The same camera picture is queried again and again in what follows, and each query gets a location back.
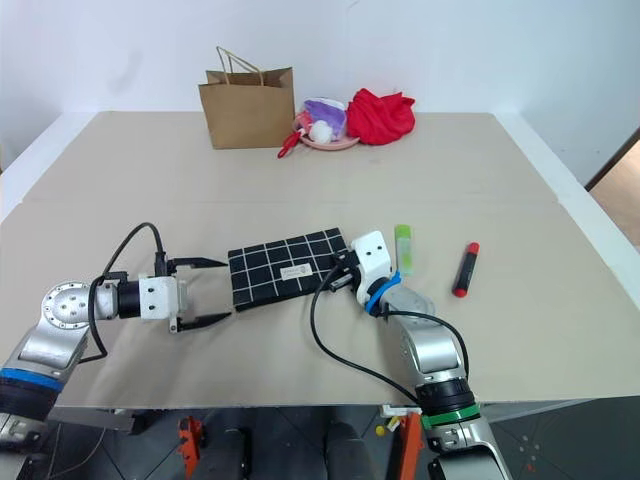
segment pink plate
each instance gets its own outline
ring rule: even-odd
[[[302,137],[300,137],[300,141],[305,145],[317,150],[344,150],[345,148],[353,147],[356,143],[358,143],[360,141],[360,137],[344,137],[331,143],[316,143],[306,135],[303,135]]]

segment paper bag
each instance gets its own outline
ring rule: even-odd
[[[223,48],[217,50],[222,71],[207,71],[207,84],[199,86],[213,147],[282,146],[293,128],[293,69],[260,70]],[[234,73],[232,60],[247,72]]]

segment red marker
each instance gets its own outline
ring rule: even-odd
[[[471,275],[473,275],[473,267],[476,265],[476,258],[478,257],[478,251],[480,245],[476,242],[470,243],[467,247],[467,253],[464,255],[464,261],[460,268],[460,274],[458,280],[453,287],[453,294],[456,297],[466,297],[469,290],[469,284],[471,283]]]

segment black grid mat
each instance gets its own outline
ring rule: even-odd
[[[346,251],[332,228],[252,247],[230,250],[233,306],[237,311],[313,293],[333,267],[331,255]],[[281,268],[309,264],[312,275],[282,280]]]

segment black cable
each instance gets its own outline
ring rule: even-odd
[[[462,339],[462,335],[460,335],[460,332],[456,330],[456,327],[454,327],[448,322],[445,322],[441,318],[434,317],[433,315],[428,315],[426,313],[407,312],[404,310],[391,310],[391,311],[383,312],[381,316],[386,318],[389,315],[424,318],[425,320],[431,320],[432,322],[435,322],[447,328],[451,333],[453,333],[453,335],[458,340],[458,343],[460,344],[460,350],[462,350],[462,361],[464,362],[464,370],[467,373],[467,378],[469,377],[469,355],[467,354],[467,346],[465,345],[464,340]]]
[[[122,251],[125,249],[125,247],[129,244],[131,239],[135,237],[136,234],[145,227],[149,228],[153,232],[153,238],[156,242],[156,258],[158,258],[158,256],[164,257],[164,247],[162,246],[162,239],[160,238],[160,232],[158,231],[157,227],[150,222],[143,222],[140,225],[136,226],[133,230],[129,232],[129,234],[125,237],[125,239],[120,243],[116,251],[113,253],[111,258],[109,259],[107,266],[104,267],[104,270],[102,271],[102,275],[100,275],[93,282],[91,282],[91,286],[89,287],[89,298],[87,300],[87,308],[88,308],[87,318],[89,322],[89,328],[91,329],[91,336],[93,337],[93,341],[96,342],[96,346],[98,347],[98,350],[100,350],[100,353],[98,355],[93,355],[91,357],[83,358],[78,363],[87,363],[87,362],[92,362],[94,360],[100,360],[101,358],[106,357],[108,354],[107,349],[104,346],[104,343],[102,342],[102,338],[100,338],[100,333],[98,332],[98,327],[96,325],[96,319],[95,319],[96,290],[98,289],[98,286],[102,285],[102,283],[105,281],[106,276],[109,274],[109,272],[111,271],[111,268],[113,267],[113,264],[116,262],[116,260],[118,259]]]
[[[122,241],[122,243],[118,246],[116,251],[111,256],[111,259],[109,259],[109,263],[107,263],[107,266],[104,267],[104,270],[102,271],[102,275],[107,275],[111,271],[111,267],[113,267],[113,264],[116,263],[116,260],[118,259],[122,251],[125,249],[127,244],[131,241],[133,237],[136,236],[136,234],[140,230],[142,230],[145,227],[151,229],[151,231],[153,232],[153,238],[156,241],[156,251],[158,253],[164,253],[164,247],[162,246],[162,239],[160,238],[160,232],[158,232],[158,229],[156,228],[156,226],[153,223],[142,222],[140,225],[138,225],[133,230],[131,230],[131,232],[129,232],[129,235],[127,235],[125,239]]]
[[[385,377],[384,375],[382,375],[381,373],[376,372],[375,370],[371,370],[370,368],[363,367],[362,365],[358,365],[357,363],[351,362],[351,361],[347,360],[346,358],[342,358],[341,356],[339,356],[339,355],[333,353],[331,350],[329,350],[329,348],[326,347],[322,343],[322,340],[320,340],[320,337],[318,336],[318,332],[316,330],[316,319],[315,319],[316,303],[318,302],[318,297],[320,296],[320,292],[322,292],[322,290],[324,290],[324,288],[327,286],[327,283],[329,283],[329,279],[331,277],[333,277],[333,275],[335,275],[335,273],[338,270],[340,270],[340,266],[339,265],[336,265],[335,267],[333,267],[333,269],[327,274],[327,276],[324,277],[322,282],[320,282],[320,285],[318,285],[318,288],[316,288],[316,291],[313,294],[313,300],[311,300],[311,310],[310,310],[310,313],[309,313],[309,322],[311,324],[311,333],[313,333],[313,339],[316,341],[316,343],[318,344],[320,349],[324,353],[329,355],[331,358],[333,358],[334,360],[337,360],[338,362],[340,362],[340,363],[342,363],[344,365],[347,365],[347,366],[349,366],[351,368],[355,368],[356,370],[360,370],[361,372],[364,372],[364,373],[366,373],[368,375],[371,375],[372,377],[375,377],[378,380],[382,380],[386,384],[391,385],[393,388],[395,388],[396,390],[401,392],[404,396],[409,398],[412,402],[417,404],[418,403],[418,399],[416,398],[416,396],[413,395],[409,390],[404,388],[402,385],[394,382],[390,378]]]
[[[107,349],[102,343],[102,339],[100,338],[100,334],[98,333],[98,327],[96,325],[96,316],[95,316],[95,304],[96,304],[96,290],[98,289],[98,285],[101,285],[104,282],[104,275],[100,275],[98,278],[94,279],[91,282],[91,286],[89,287],[89,299],[87,300],[87,317],[89,319],[89,328],[91,329],[91,336],[93,337],[93,341],[96,342],[96,346],[100,353],[98,355],[93,355],[91,357],[86,357],[80,359],[78,363],[87,363],[92,362],[94,360],[100,360],[107,356]]]

